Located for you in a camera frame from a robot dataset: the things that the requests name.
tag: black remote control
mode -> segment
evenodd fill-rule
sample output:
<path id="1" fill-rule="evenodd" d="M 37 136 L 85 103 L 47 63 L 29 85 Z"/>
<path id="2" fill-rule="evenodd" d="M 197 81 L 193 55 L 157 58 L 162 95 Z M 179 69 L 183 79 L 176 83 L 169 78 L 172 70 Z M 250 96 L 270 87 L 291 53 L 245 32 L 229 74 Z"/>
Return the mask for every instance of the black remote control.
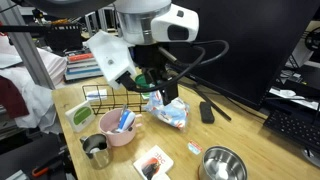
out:
<path id="1" fill-rule="evenodd" d="M 200 115 L 201 121 L 206 124 L 212 124 L 214 122 L 214 116 L 211 111 L 211 105 L 207 102 L 200 102 Z"/>

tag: wooden table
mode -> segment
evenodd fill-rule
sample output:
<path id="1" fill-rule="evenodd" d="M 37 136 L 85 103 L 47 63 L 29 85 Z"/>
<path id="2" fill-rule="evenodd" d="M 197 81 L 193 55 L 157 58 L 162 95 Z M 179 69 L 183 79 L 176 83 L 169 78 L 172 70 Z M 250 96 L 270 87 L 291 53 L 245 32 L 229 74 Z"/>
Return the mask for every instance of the wooden table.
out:
<path id="1" fill-rule="evenodd" d="M 74 133 L 64 113 L 85 100 L 82 85 L 106 84 L 101 78 L 75 84 L 52 93 L 61 126 L 70 150 L 79 180 L 88 179 L 141 179 L 133 162 L 158 145 L 174 161 L 168 176 L 173 179 L 197 179 L 198 166 L 205 150 L 211 146 L 225 146 L 235 151 L 244 161 L 248 179 L 319 179 L 320 171 L 305 160 L 300 147 L 263 127 L 263 120 L 252 116 L 227 101 L 223 96 L 210 98 L 229 116 L 223 119 L 216 111 L 214 124 L 203 124 L 199 116 L 199 102 L 203 101 L 194 91 L 179 87 L 180 97 L 190 105 L 191 112 L 185 132 L 181 132 L 148 113 L 138 121 L 143 124 L 135 138 L 123 147 L 114 147 L 112 163 L 102 170 L 94 170 L 82 151 L 81 136 L 98 133 L 101 115 L 80 133 Z M 203 151 L 193 154 L 187 144 L 198 143 Z"/>

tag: plastic bag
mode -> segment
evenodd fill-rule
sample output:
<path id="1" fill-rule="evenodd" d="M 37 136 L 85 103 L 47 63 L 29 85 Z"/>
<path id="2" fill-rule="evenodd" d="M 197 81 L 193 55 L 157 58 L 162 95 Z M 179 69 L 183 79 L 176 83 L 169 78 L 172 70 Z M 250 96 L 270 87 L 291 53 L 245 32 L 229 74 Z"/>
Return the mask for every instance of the plastic bag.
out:
<path id="1" fill-rule="evenodd" d="M 149 102 L 144 106 L 144 110 L 150 112 L 161 121 L 184 130 L 187 125 L 190 107 L 179 97 L 164 106 L 160 92 L 155 91 L 150 93 Z"/>

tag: metal pitcher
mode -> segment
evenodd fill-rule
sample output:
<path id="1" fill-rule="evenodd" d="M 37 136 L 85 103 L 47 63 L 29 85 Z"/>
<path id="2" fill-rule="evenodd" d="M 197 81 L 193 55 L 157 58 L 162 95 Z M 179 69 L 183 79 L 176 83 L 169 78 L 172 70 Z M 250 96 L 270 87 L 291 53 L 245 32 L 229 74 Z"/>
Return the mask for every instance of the metal pitcher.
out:
<path id="1" fill-rule="evenodd" d="M 94 169 L 102 169 L 111 162 L 111 146 L 103 134 L 83 136 L 80 138 L 80 142 Z"/>

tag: pink bowl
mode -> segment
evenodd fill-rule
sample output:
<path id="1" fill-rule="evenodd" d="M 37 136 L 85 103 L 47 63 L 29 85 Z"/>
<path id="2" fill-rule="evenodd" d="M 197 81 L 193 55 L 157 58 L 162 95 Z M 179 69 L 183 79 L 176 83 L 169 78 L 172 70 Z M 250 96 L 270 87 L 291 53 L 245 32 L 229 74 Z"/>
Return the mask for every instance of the pink bowl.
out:
<path id="1" fill-rule="evenodd" d="M 123 146 L 128 144 L 134 138 L 137 131 L 135 120 L 133 120 L 133 123 L 128 130 L 121 133 L 110 133 L 118 127 L 121 110 L 122 109 L 119 108 L 107 112 L 101 117 L 99 122 L 100 132 L 107 136 L 108 141 L 112 146 Z"/>

